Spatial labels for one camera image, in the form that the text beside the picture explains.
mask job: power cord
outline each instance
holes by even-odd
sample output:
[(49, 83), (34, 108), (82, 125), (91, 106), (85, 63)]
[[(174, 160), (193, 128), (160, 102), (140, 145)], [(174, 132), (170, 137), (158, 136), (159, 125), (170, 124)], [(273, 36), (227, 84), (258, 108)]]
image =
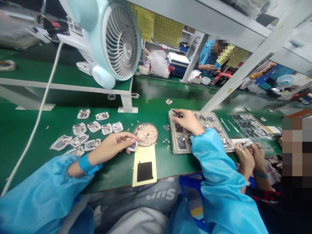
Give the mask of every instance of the power cord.
[(50, 84), (52, 83), (53, 76), (54, 76), (54, 73), (55, 73), (55, 70), (56, 70), (56, 66), (57, 66), (58, 61), (59, 61), (58, 59), (59, 59), (59, 55), (60, 55), (60, 53), (61, 53), (61, 49), (62, 49), (63, 44), (64, 44), (63, 42), (61, 42), (61, 43), (59, 44), (58, 51), (57, 51), (57, 53), (56, 53), (56, 57), (55, 57), (55, 60), (54, 60), (52, 72), (51, 72), (51, 75), (50, 75), (50, 78), (49, 78), (49, 81), (48, 81), (48, 85), (46, 86), (46, 89), (45, 89), (46, 91), (45, 91), (45, 94), (44, 94), (43, 99), (42, 99), (42, 102), (41, 102), (41, 106), (40, 106), (40, 109), (39, 109), (37, 121), (36, 121), (36, 124), (35, 124), (35, 126), (34, 126), (34, 128), (33, 128), (32, 134), (30, 135), (29, 140), (28, 140), (28, 143), (27, 143), (27, 145), (26, 145), (26, 147), (25, 147), (25, 149), (24, 149), (24, 152), (22, 153), (22, 155), (21, 155), (21, 157), (19, 158), (17, 164), (15, 165), (15, 167), (14, 167), (14, 169), (13, 169), (13, 171), (12, 171), (12, 173), (11, 173), (11, 175), (10, 175), (10, 177), (9, 177), (9, 179), (8, 179), (6, 185), (5, 185), (5, 187), (4, 187), (4, 189), (3, 189), (2, 193), (1, 193), (1, 197), (4, 196), (4, 195), (7, 193), (7, 191), (8, 191), (8, 189), (9, 189), (9, 187), (10, 187), (10, 184), (11, 184), (11, 182), (12, 182), (12, 180), (13, 180), (15, 174), (16, 174), (18, 168), (20, 167), (20, 165), (21, 165), (21, 163), (22, 163), (22, 161), (23, 161), (23, 159), (24, 159), (24, 157), (25, 157), (25, 155), (26, 155), (26, 153), (27, 153), (27, 151), (28, 151), (28, 149), (29, 149), (29, 147), (30, 147), (32, 141), (33, 141), (33, 137), (34, 137), (34, 135), (35, 135), (35, 133), (36, 133), (36, 130), (37, 130), (37, 127), (38, 127), (40, 118), (41, 118), (41, 113), (42, 113), (43, 106), (44, 106), (45, 103), (46, 103), (46, 97), (48, 96)]

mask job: petri dish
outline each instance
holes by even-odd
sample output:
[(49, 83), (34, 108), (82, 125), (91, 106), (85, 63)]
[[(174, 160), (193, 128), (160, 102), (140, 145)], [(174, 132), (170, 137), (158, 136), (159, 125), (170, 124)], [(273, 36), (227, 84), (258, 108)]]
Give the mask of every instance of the petri dish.
[(139, 138), (139, 146), (148, 147), (156, 142), (158, 130), (153, 124), (141, 123), (134, 128), (133, 135)]

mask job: blue protective gown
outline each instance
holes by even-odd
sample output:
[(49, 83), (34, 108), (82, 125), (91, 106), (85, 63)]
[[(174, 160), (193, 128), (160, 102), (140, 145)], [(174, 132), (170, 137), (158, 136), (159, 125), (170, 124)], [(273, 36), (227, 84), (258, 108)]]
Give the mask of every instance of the blue protective gown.
[[(201, 192), (209, 233), (267, 233), (256, 203), (240, 193), (246, 180), (236, 172), (216, 131), (206, 129), (191, 140), (205, 179)], [(71, 178), (66, 173), (77, 160), (72, 155), (55, 157), (1, 197), (0, 233), (56, 233), (75, 198), (93, 178)], [(74, 223), (71, 233), (93, 233), (93, 215), (88, 206), (77, 219), (80, 221)], [(173, 210), (166, 232), (199, 233), (185, 197)]]
[[(199, 64), (205, 65), (205, 64), (211, 64), (214, 65), (215, 69), (218, 69), (221, 67), (221, 64), (217, 62), (218, 56), (213, 53), (213, 46), (214, 46), (215, 40), (208, 40), (202, 49), (201, 55), (199, 56)], [(212, 76), (214, 71), (206, 71), (206, 70), (200, 70), (202, 73), (202, 76)]]

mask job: light blue fan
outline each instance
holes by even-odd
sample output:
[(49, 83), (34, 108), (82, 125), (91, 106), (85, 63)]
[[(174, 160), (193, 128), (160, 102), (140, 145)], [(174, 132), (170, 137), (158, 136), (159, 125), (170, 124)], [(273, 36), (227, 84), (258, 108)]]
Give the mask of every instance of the light blue fan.
[(60, 41), (76, 47), (104, 88), (116, 80), (130, 79), (141, 55), (141, 37), (136, 19), (122, 0), (60, 0), (68, 14), (70, 35)]

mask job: blue wristband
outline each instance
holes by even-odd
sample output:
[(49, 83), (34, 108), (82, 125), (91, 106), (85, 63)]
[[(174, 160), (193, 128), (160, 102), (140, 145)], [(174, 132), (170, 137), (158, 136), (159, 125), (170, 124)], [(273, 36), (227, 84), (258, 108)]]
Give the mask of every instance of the blue wristband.
[(81, 157), (79, 159), (78, 164), (79, 164), (80, 169), (84, 171), (86, 175), (91, 175), (95, 173), (97, 170), (101, 169), (103, 167), (103, 164), (99, 164), (96, 166), (92, 165), (91, 163), (89, 163), (88, 154), (89, 153)]
[(265, 179), (269, 178), (269, 176), (267, 174), (261, 174), (261, 173), (258, 173), (256, 171), (253, 171), (253, 173), (254, 173), (253, 174), (254, 176), (258, 176), (258, 177), (265, 178)]

